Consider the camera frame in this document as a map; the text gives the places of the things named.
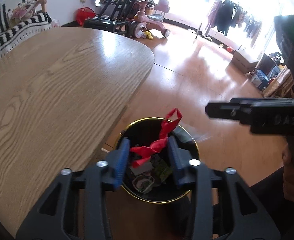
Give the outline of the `person right hand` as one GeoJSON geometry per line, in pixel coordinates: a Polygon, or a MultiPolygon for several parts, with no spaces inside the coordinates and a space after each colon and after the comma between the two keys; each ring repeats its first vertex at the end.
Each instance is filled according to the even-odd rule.
{"type": "Polygon", "coordinates": [[[288,145],[282,152],[283,160],[283,193],[284,197],[294,202],[294,165],[291,162],[291,152],[288,145]]]}

